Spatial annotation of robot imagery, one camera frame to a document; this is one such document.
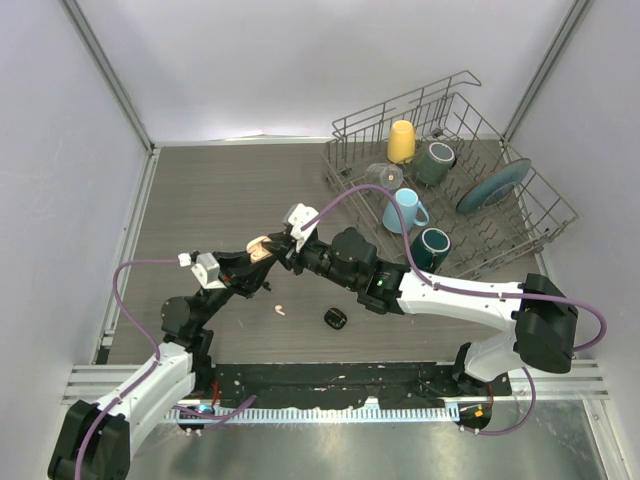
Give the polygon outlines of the beige earbud charging case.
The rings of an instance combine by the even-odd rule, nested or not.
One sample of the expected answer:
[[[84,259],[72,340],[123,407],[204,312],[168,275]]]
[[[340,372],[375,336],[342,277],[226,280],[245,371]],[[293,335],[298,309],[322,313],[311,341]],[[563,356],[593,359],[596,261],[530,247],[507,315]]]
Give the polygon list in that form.
[[[256,237],[248,242],[246,245],[246,252],[252,263],[260,262],[272,255],[272,253],[265,247],[265,245],[270,242],[271,239],[266,235]]]

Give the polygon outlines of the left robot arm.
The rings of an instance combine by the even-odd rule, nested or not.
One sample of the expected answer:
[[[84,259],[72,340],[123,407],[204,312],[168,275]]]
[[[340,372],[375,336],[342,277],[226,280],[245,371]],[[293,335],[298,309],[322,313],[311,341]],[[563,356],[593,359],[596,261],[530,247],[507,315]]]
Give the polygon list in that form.
[[[169,264],[192,267],[200,289],[167,300],[162,342],[110,393],[67,411],[48,466],[51,479],[123,479],[142,442],[180,400],[205,397],[213,385],[207,322],[235,295],[252,297],[276,259],[248,252],[181,253]]]

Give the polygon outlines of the black earbud charging case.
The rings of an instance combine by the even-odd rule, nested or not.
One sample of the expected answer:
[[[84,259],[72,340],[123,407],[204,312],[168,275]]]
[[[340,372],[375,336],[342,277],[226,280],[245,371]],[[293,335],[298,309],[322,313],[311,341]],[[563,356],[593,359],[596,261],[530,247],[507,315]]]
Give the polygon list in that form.
[[[334,330],[341,330],[348,321],[344,312],[337,308],[330,308],[324,314],[325,323]]]

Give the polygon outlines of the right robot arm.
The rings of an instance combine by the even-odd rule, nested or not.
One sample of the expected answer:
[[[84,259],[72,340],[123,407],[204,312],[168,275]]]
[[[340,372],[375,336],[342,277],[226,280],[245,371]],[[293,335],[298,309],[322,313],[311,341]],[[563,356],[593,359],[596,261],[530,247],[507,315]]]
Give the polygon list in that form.
[[[267,237],[264,248],[296,275],[308,270],[356,294],[367,310],[439,315],[496,329],[491,338],[462,345],[451,371],[457,391],[472,395],[499,375],[522,367],[554,374],[570,371],[578,312],[547,277],[487,283],[414,272],[384,261],[354,228],[331,243],[311,235],[303,246],[287,233]]]

